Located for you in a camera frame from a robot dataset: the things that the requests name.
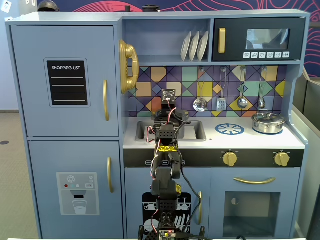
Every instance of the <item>blue cabinet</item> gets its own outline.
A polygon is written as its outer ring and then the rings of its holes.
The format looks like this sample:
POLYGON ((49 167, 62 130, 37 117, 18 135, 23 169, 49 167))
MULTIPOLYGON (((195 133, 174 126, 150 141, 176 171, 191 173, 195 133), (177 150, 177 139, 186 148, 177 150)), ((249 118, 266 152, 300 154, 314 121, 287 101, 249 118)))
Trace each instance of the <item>blue cabinet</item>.
POLYGON ((28 137, 119 136, 112 26, 11 30, 28 137))
MULTIPOLYGON (((206 236, 208 236, 209 226, 209 206, 210 206, 210 168, 184 168, 185 176, 191 182, 195 191, 201 192, 202 207, 191 220, 190 231, 198 235, 201 226, 205 226, 206 236)), ((178 211, 175 223, 178 228, 184 226, 188 221, 189 213, 192 213, 199 200, 181 176, 175 179, 177 184, 182 186, 182 195, 178 200, 178 211)), ((150 217, 157 210, 156 199, 150 193, 152 178, 150 168, 126 168, 125 169, 125 197, 126 197, 126 225, 127 238, 136 239, 140 225, 144 225, 146 234, 151 230, 150 217)), ((152 223, 157 226, 155 217, 152 223)))
POLYGON ((44 239, 122 239, 117 141, 30 141, 44 239))
POLYGON ((300 168, 212 168, 209 238, 288 239, 300 168))

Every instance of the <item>spatula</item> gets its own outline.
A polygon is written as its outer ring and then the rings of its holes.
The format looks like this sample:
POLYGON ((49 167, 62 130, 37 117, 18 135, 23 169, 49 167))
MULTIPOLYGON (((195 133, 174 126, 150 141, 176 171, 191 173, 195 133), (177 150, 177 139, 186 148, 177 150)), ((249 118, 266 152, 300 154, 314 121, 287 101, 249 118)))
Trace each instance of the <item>spatula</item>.
POLYGON ((216 110, 217 111, 225 111, 227 110, 227 100, 224 97, 224 89, 226 86, 226 80, 227 80, 227 69, 225 67, 222 67, 220 72, 220 87, 221 87, 221 97, 219 97, 216 101, 216 110), (224 85, 221 85, 221 78, 222 78, 222 73, 224 73, 224 85))

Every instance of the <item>play kitchen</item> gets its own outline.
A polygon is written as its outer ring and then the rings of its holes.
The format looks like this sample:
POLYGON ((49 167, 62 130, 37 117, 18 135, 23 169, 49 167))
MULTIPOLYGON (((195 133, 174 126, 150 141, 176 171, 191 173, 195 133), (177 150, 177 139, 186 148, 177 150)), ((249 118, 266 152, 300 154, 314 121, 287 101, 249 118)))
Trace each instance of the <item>play kitchen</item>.
POLYGON ((310 15, 79 14, 6 22, 39 236, 136 239, 140 225, 153 231, 154 126, 176 121, 195 191, 175 179, 175 226, 192 234, 204 226, 214 239, 293 238, 308 141, 291 109, 310 15))

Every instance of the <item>stove knob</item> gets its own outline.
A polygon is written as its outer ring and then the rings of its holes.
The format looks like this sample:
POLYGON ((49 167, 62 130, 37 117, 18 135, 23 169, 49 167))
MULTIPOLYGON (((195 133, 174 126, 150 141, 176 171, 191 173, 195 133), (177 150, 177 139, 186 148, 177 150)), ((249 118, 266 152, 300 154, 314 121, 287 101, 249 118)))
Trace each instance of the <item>stove knob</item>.
POLYGON ((229 165, 230 167, 233 167, 237 161, 238 157, 234 152, 226 152, 223 155, 223 162, 227 165, 229 165))
POLYGON ((290 157, 286 152, 278 152, 274 156, 275 163, 278 164, 279 166, 283 166, 283 167, 288 166, 289 159, 290 159, 290 157))

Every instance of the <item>microwave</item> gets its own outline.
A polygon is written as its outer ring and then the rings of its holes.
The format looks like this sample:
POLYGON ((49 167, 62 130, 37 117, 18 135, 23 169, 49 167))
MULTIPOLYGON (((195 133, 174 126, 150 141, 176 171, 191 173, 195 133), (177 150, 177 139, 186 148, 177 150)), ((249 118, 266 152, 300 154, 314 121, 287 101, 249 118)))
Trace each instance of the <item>microwave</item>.
POLYGON ((212 61, 300 60, 303 17, 214 20, 212 61))

